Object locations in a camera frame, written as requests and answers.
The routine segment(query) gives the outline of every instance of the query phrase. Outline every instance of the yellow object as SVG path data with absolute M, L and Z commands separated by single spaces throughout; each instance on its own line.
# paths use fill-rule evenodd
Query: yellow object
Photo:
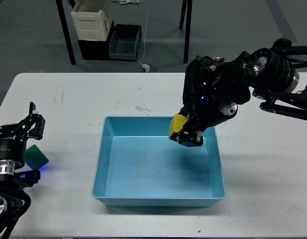
M 169 138 L 175 133 L 178 133 L 183 125 L 188 121 L 189 117 L 180 114 L 175 114 L 170 123 Z

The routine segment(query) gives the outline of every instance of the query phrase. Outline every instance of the white cable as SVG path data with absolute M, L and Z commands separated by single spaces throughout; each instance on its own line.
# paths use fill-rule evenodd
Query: white cable
M 144 56 L 145 56 L 145 52 L 146 52 L 146 32 L 147 32 L 147 20 L 148 20 L 148 2 L 146 3 L 146 26 L 145 26 L 145 36 L 144 36 L 144 54 L 143 57 L 141 58 L 141 60 L 139 61 L 139 63 L 144 66 L 141 61 L 143 60 Z
M 145 2 L 147 0 L 111 0 L 111 2 L 117 2 L 120 5 L 126 5 L 126 4 L 139 4 L 141 2 Z

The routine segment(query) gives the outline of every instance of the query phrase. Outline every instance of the light blue tray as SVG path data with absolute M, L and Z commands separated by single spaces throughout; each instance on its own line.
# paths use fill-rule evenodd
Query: light blue tray
M 106 206 L 210 207 L 225 197 L 215 129 L 204 145 L 168 139 L 172 117 L 107 117 L 93 197 Z

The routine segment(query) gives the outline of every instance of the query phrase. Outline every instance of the white box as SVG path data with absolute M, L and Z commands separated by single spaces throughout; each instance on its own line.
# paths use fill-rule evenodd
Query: white box
M 79 40 L 107 40 L 113 22 L 110 0 L 78 0 L 71 15 Z

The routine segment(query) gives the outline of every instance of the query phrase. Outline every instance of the table surface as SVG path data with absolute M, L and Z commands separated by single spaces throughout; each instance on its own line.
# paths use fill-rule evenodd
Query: table surface
M 300 89 L 307 73 L 300 74 Z M 91 196 L 106 116 L 172 116 L 184 73 L 26 73 L 16 76 L 0 125 L 46 119 L 28 140 L 49 159 L 25 191 L 32 204 L 14 237 L 307 237 L 307 121 L 259 109 L 252 99 L 217 137 L 227 196 L 211 208 L 106 207 Z

